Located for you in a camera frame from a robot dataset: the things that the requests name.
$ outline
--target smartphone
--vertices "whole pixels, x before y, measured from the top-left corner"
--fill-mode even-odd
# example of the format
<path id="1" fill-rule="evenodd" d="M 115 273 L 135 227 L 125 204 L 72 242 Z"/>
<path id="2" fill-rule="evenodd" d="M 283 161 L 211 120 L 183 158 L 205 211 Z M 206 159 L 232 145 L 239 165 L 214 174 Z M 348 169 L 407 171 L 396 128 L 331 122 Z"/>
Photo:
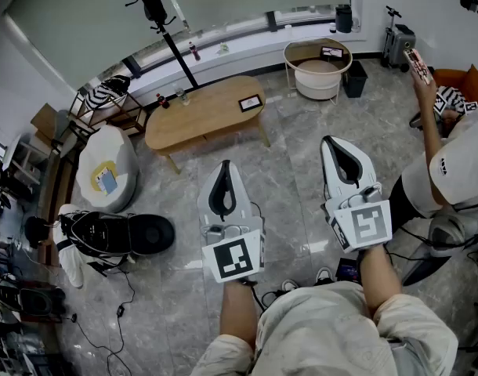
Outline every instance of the smartphone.
<path id="1" fill-rule="evenodd" d="M 424 63 L 424 60 L 418 54 L 417 49 L 405 49 L 403 54 L 406 56 L 413 71 L 418 74 L 427 85 L 433 80 L 433 76 L 430 74 L 429 68 Z"/>

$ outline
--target trash can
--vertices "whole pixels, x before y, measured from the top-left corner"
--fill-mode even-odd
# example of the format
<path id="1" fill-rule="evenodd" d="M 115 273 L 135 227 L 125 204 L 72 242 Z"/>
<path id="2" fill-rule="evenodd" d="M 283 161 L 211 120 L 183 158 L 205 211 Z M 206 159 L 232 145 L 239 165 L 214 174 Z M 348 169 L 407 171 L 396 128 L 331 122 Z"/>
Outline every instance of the trash can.
<path id="1" fill-rule="evenodd" d="M 349 70 L 343 75 L 343 88 L 346 90 L 346 95 L 348 97 L 361 97 L 367 78 L 362 64 L 354 60 Z"/>

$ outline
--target coffee table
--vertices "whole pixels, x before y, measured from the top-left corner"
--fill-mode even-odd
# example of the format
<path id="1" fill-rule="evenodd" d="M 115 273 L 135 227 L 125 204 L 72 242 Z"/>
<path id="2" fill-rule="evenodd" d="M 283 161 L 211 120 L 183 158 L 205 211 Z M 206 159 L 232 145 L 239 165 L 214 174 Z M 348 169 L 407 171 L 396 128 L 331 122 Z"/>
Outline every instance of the coffee table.
<path id="1" fill-rule="evenodd" d="M 262 106 L 244 113 L 239 100 L 259 95 Z M 147 122 L 145 142 L 155 153 L 165 156 L 172 169 L 179 169 L 169 154 L 197 143 L 245 128 L 256 127 L 265 146 L 270 147 L 259 114 L 265 105 L 265 93 L 253 77 L 238 76 L 216 82 L 188 94 L 190 104 L 171 101 L 168 109 L 158 107 Z"/>

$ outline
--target coat rack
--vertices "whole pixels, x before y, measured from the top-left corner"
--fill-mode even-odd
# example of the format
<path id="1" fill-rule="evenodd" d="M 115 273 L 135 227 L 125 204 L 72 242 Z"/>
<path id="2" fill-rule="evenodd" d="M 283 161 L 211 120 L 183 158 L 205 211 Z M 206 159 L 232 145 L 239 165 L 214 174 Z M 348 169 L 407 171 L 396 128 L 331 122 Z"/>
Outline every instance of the coat rack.
<path id="1" fill-rule="evenodd" d="M 133 5 L 139 0 L 135 0 L 134 2 L 127 3 L 125 6 L 128 7 L 129 5 Z M 179 62 L 179 65 L 182 67 L 183 72 L 185 72 L 186 77 L 189 79 L 190 83 L 194 88 L 198 88 L 199 85 L 195 81 L 194 76 L 189 70 L 189 67 L 186 65 L 185 60 L 183 60 L 182 55 L 180 54 L 179 50 L 176 48 L 175 42 L 172 40 L 171 35 L 166 31 L 165 26 L 169 25 L 176 19 L 176 16 L 171 18 L 169 22 L 166 23 L 168 19 L 168 14 L 162 5 L 161 0 L 141 0 L 145 7 L 145 16 L 149 21 L 155 22 L 155 27 L 150 27 L 151 29 L 155 29 L 158 34 L 162 33 L 163 38 L 168 43 L 169 48 L 175 55 L 176 59 Z"/>

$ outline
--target gray tile floor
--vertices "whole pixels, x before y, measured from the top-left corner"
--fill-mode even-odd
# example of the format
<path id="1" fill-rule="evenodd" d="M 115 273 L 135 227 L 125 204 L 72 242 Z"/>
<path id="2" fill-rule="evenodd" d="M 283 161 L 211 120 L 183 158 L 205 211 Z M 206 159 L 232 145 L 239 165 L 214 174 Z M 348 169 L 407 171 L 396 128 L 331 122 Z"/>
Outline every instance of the gray tile floor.
<path id="1" fill-rule="evenodd" d="M 266 217 L 266 269 L 259 277 L 260 294 L 279 288 L 286 278 L 311 285 L 321 266 L 336 269 L 343 254 L 320 209 L 324 201 L 321 138 L 340 136 L 366 152 L 386 196 L 402 169 L 423 150 L 422 135 L 407 123 L 417 110 L 410 75 L 382 69 L 375 60 L 362 63 L 369 77 L 362 97 L 348 99 L 342 90 L 337 107 L 289 90 L 283 71 L 259 76 L 267 97 L 262 121 L 272 144 L 269 149 L 256 131 L 238 133 L 174 155 L 182 169 L 176 175 L 164 159 L 150 152 L 143 138 L 133 140 L 141 174 L 126 212 L 163 215 L 176 226 L 170 249 L 129 267 L 136 295 L 121 318 L 125 349 L 120 357 L 133 374 L 188 375 L 219 332 L 222 286 L 203 266 L 196 201 L 200 186 L 221 160 L 230 159 L 239 167 L 249 197 Z M 72 201 L 88 208 L 78 188 Z M 423 235 L 428 226 L 427 220 L 407 224 Z M 417 246 L 415 239 L 400 231 L 389 249 L 410 255 Z M 405 261 L 395 258 L 394 265 L 401 273 Z M 125 277 L 103 278 L 87 269 L 81 290 L 73 289 L 63 272 L 55 282 L 66 291 L 67 304 L 89 338 L 118 349 L 115 312 L 131 296 Z M 467 258 L 453 258 L 406 292 L 424 299 L 453 328 L 462 345 L 473 342 L 478 269 Z M 107 353 L 94 349 L 76 325 L 66 322 L 59 336 L 64 354 L 79 374 L 105 374 Z M 110 362 L 113 374 L 127 374 L 118 360 Z"/>

